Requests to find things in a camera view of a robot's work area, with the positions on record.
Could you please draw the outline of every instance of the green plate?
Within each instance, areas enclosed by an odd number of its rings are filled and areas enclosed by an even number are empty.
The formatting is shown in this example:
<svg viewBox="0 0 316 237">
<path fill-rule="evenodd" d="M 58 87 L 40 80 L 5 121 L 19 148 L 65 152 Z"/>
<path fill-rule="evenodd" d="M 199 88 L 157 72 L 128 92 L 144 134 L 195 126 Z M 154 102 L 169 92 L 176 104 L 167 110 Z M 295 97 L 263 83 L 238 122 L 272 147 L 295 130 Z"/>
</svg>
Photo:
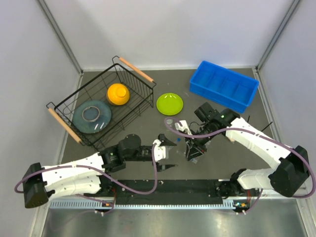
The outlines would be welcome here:
<svg viewBox="0 0 316 237">
<path fill-rule="evenodd" d="M 183 108 L 183 100 L 174 93 L 166 93 L 157 99 L 157 109 L 163 115 L 176 115 Z"/>
</svg>

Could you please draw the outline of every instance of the black wire basket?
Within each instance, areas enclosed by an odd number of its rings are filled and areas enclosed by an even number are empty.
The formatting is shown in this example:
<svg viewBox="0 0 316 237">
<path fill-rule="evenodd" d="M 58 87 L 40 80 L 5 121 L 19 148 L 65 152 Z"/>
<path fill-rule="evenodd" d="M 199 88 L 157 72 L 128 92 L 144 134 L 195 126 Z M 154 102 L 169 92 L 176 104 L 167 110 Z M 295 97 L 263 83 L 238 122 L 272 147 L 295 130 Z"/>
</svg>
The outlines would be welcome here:
<svg viewBox="0 0 316 237">
<path fill-rule="evenodd" d="M 133 69 L 134 72 L 145 78 L 146 81 L 140 79 L 121 64 L 115 63 L 115 59 L 119 59 Z M 112 61 L 112 66 L 80 87 L 59 104 L 54 105 L 50 102 L 46 105 L 49 112 L 78 143 L 92 146 L 97 151 L 103 150 L 108 141 L 124 130 L 148 107 L 154 106 L 154 87 L 156 86 L 154 80 L 123 58 L 115 56 Z M 126 104 L 117 106 L 108 102 L 107 91 L 114 83 L 122 83 L 129 89 L 130 98 Z M 112 113 L 109 124 L 100 132 L 93 134 L 80 132 L 72 122 L 76 107 L 89 100 L 105 102 Z"/>
</svg>

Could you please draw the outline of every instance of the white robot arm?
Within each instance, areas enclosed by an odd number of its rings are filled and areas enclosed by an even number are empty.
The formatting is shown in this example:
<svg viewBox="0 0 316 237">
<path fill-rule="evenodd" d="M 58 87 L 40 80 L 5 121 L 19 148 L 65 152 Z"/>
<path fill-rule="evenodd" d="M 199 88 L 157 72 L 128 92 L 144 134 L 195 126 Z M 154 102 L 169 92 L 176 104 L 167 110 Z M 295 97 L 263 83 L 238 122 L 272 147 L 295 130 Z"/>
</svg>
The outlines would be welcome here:
<svg viewBox="0 0 316 237">
<path fill-rule="evenodd" d="M 165 135 L 160 134 L 153 144 L 154 160 L 157 171 L 175 167 L 173 164 L 160 165 L 159 161 L 168 158 L 167 146 L 176 146 Z M 44 203 L 75 194 L 107 194 L 113 186 L 111 180 L 93 169 L 78 166 L 90 166 L 105 173 L 113 173 L 124 169 L 126 161 L 153 162 L 152 146 L 141 146 L 141 139 L 136 134 L 130 134 L 117 145 L 108 147 L 100 153 L 89 157 L 55 166 L 32 164 L 25 176 L 40 170 L 45 172 L 23 182 L 23 193 L 26 208 L 33 208 Z"/>
<path fill-rule="evenodd" d="M 232 142 L 237 141 L 241 143 L 270 166 L 270 168 L 260 170 L 240 170 L 237 182 L 242 189 L 258 188 L 275 190 L 286 197 L 291 197 L 308 178 L 308 170 L 298 157 L 284 147 L 260 138 L 259 136 L 269 137 L 251 126 L 243 118 L 240 118 L 237 113 L 229 109 L 219 113 L 208 103 L 205 103 L 195 111 L 195 114 L 204 122 L 203 128 L 197 132 L 193 132 L 190 130 L 187 122 L 181 120 L 175 124 L 176 129 L 189 135 L 208 134 L 221 128 L 246 129 L 255 134 L 238 130 L 228 130 L 223 133 Z M 186 138 L 187 160 L 204 154 L 207 151 L 205 144 L 209 143 L 212 138 Z M 304 148 L 298 146 L 295 148 L 295 151 L 308 161 L 307 152 Z"/>
</svg>

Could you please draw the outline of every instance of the gray table surface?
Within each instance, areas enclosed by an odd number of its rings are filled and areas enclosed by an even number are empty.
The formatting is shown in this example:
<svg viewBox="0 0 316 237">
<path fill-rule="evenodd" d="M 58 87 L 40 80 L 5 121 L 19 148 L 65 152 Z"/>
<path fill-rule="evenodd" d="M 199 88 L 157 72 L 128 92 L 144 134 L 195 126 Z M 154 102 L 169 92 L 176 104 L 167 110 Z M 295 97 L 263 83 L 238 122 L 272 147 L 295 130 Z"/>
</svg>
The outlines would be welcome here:
<svg viewBox="0 0 316 237">
<path fill-rule="evenodd" d="M 42 237 L 307 237 L 296 200 L 260 200 L 246 216 L 223 210 L 49 210 Z"/>
<path fill-rule="evenodd" d="M 253 77 L 251 69 L 235 70 L 244 75 Z M 145 71 L 157 83 L 154 88 L 154 104 L 158 97 L 167 92 L 173 92 L 180 95 L 184 101 L 182 111 L 175 117 L 185 119 L 188 122 L 197 121 L 198 118 L 194 114 L 200 105 L 209 102 L 211 106 L 218 111 L 222 111 L 225 107 L 209 101 L 203 97 L 189 92 L 189 80 L 194 70 L 162 70 L 162 71 Z M 82 83 L 86 83 L 97 73 L 84 73 Z M 247 108 L 241 116 L 245 119 L 250 115 L 250 124 L 261 130 L 268 124 L 265 110 L 257 92 L 252 104 Z M 171 133 L 164 126 L 162 115 L 154 106 L 148 108 L 133 121 L 125 131 L 122 131 L 108 145 L 114 145 L 126 135 L 135 133 L 142 139 L 142 145 L 151 145 L 160 133 L 164 133 L 171 141 L 175 141 L 178 136 Z M 271 136 L 271 130 L 265 130 L 268 136 Z M 197 164 L 187 162 L 182 156 L 185 150 L 185 141 L 181 140 L 179 151 L 172 149 L 170 158 L 162 163 L 177 164 L 178 167 L 171 168 L 158 174 L 159 179 L 226 179 L 241 168 L 261 169 L 267 168 L 267 164 L 258 156 L 250 152 L 247 148 L 238 143 L 231 143 L 224 136 L 217 136 L 208 147 L 208 152 L 201 157 Z M 70 136 L 67 140 L 63 163 L 81 159 L 93 154 L 95 151 L 91 147 L 81 146 L 77 144 Z M 116 173 L 112 173 L 116 179 L 153 179 L 153 167 L 151 162 L 127 162 L 126 169 Z"/>
</svg>

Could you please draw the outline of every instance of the blue bin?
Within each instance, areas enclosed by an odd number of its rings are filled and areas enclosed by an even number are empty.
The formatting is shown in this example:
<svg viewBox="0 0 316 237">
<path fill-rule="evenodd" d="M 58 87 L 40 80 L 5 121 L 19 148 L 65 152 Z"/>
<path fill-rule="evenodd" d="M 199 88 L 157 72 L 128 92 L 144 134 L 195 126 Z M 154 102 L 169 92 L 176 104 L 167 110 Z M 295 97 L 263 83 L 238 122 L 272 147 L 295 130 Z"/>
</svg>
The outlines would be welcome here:
<svg viewBox="0 0 316 237">
<path fill-rule="evenodd" d="M 251 104 L 259 82 L 203 61 L 190 80 L 190 91 L 243 113 Z"/>
</svg>

